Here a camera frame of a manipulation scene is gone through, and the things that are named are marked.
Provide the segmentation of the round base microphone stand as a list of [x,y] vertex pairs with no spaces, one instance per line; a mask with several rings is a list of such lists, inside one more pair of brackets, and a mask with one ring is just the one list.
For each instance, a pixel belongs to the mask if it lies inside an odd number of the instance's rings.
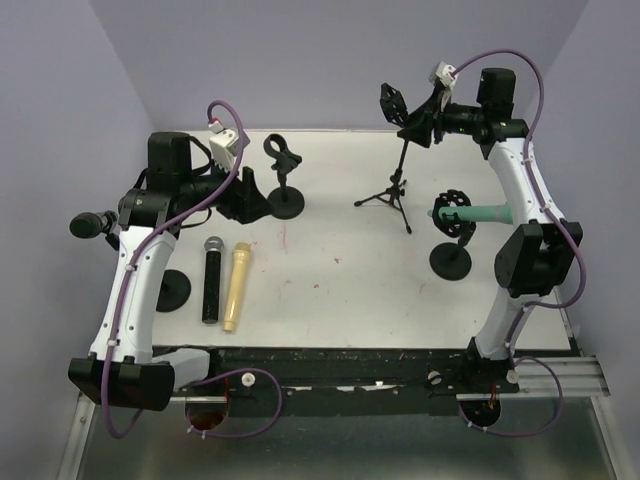
[[263,142],[264,152],[274,160],[271,169],[276,172],[279,187],[267,197],[272,206],[272,215],[279,220],[291,220],[302,213],[305,207],[303,194],[287,184],[287,176],[302,163],[302,157],[293,153],[285,138],[272,133]]

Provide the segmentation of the gold microphone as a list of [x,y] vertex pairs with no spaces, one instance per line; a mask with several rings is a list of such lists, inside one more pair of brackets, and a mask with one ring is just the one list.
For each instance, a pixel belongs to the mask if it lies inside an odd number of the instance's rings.
[[232,254],[232,271],[223,318],[223,331],[225,333],[233,333],[236,330],[244,300],[251,258],[251,245],[247,242],[238,242]]

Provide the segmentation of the black glitter microphone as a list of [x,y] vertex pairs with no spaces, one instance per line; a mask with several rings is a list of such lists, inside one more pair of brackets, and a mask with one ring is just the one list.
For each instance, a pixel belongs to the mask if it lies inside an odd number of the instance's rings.
[[220,288],[224,242],[218,236],[209,237],[204,244],[205,266],[203,284],[202,322],[215,324],[220,315]]

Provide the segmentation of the edge microphone stand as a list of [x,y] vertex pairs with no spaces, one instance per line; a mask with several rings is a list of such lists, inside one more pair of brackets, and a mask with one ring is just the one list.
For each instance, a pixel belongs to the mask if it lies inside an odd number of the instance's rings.
[[118,263],[105,318],[123,322],[149,319],[182,307],[191,293],[186,274],[167,267],[175,250],[174,233],[126,226],[118,231]]

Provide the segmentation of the small black microphone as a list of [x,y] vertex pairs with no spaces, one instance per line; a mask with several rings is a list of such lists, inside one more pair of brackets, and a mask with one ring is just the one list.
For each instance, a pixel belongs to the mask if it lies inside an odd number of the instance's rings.
[[69,224],[69,231],[80,239],[91,239],[99,235],[111,235],[117,224],[114,211],[82,212],[76,215]]

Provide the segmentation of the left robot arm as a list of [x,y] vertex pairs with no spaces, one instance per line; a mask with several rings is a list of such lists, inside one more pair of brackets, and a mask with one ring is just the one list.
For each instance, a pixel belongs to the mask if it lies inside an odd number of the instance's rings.
[[155,132],[147,143],[146,185],[133,188],[118,205],[118,263],[106,312],[89,352],[71,359],[69,380],[97,404],[162,411],[174,391],[190,385],[214,393],[220,368],[207,351],[180,348],[154,357],[152,330],[165,276],[184,220],[215,208],[242,225],[270,215],[254,172],[237,159],[248,139],[214,126],[209,165],[193,168],[192,136]]

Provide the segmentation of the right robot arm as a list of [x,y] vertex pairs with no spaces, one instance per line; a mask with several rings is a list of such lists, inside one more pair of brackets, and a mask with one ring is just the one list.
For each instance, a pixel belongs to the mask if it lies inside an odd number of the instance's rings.
[[446,134],[471,136],[497,175],[512,215],[513,231],[494,260],[498,293],[473,339],[480,357],[459,370],[462,384],[480,392],[496,380],[489,360],[508,358],[533,304],[564,282],[583,231],[556,206],[535,163],[530,129],[512,116],[513,71],[484,69],[473,106],[452,102],[453,66],[439,63],[429,80],[433,93],[406,117],[399,137],[429,147]]

